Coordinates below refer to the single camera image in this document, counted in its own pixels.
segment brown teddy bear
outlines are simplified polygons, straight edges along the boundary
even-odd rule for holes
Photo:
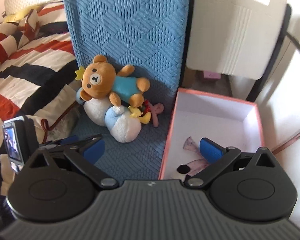
[[[114,106],[120,106],[123,100],[133,107],[139,107],[144,101],[142,94],[150,88],[150,82],[146,78],[127,77],[133,71],[134,66],[126,65],[116,75],[106,57],[97,55],[83,73],[80,97],[89,101],[109,95]]]

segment pink plush toy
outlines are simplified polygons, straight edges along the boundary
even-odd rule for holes
[[[155,104],[154,106],[148,102],[148,105],[150,107],[150,111],[151,111],[151,117],[152,117],[152,123],[154,127],[158,127],[159,126],[159,120],[157,115],[161,114],[164,110],[164,106],[161,103]]]

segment gray ridged surface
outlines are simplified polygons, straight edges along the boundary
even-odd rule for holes
[[[288,220],[258,225],[231,220],[214,209],[204,192],[170,180],[155,185],[126,181],[119,189],[103,191],[73,219],[43,225],[19,220],[1,235],[7,240],[293,240],[300,239],[300,230]]]

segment pink box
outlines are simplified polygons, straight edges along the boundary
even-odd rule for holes
[[[159,179],[170,179],[178,166],[198,159],[196,153],[183,149],[189,137],[197,144],[202,137],[207,137],[223,147],[235,146],[242,152],[255,152],[264,146],[255,103],[179,88]]]

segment display screen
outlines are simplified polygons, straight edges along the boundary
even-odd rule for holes
[[[13,127],[3,130],[4,140],[7,146],[8,155],[10,158],[21,161],[16,133]]]

